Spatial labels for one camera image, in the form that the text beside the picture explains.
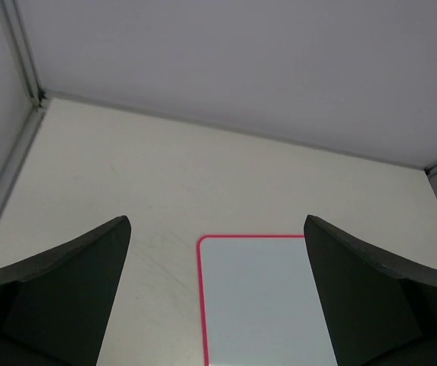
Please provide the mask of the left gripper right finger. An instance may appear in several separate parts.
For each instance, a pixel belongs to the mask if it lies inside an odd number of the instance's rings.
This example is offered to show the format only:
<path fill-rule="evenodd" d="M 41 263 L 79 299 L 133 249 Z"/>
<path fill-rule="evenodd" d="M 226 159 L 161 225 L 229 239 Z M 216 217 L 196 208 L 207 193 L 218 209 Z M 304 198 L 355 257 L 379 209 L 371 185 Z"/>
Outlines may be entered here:
<path fill-rule="evenodd" d="M 437 365 L 437 270 L 308 216 L 307 254 L 339 365 Z"/>

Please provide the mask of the pink-framed whiteboard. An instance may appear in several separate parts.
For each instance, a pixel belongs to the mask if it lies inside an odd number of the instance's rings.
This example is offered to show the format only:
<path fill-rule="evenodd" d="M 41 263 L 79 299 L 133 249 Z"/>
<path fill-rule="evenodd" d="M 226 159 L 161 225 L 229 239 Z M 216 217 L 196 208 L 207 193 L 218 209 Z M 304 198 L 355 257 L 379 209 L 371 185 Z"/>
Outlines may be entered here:
<path fill-rule="evenodd" d="M 197 246 L 206 365 L 337 363 L 302 235 L 208 235 Z"/>

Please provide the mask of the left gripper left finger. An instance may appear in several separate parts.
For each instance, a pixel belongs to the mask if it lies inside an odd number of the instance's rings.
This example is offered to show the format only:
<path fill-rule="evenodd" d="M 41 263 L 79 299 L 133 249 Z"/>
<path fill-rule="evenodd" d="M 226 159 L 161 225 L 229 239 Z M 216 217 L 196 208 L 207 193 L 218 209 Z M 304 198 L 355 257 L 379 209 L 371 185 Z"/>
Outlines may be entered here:
<path fill-rule="evenodd" d="M 119 216 L 0 268 L 0 365 L 95 365 L 130 236 Z"/>

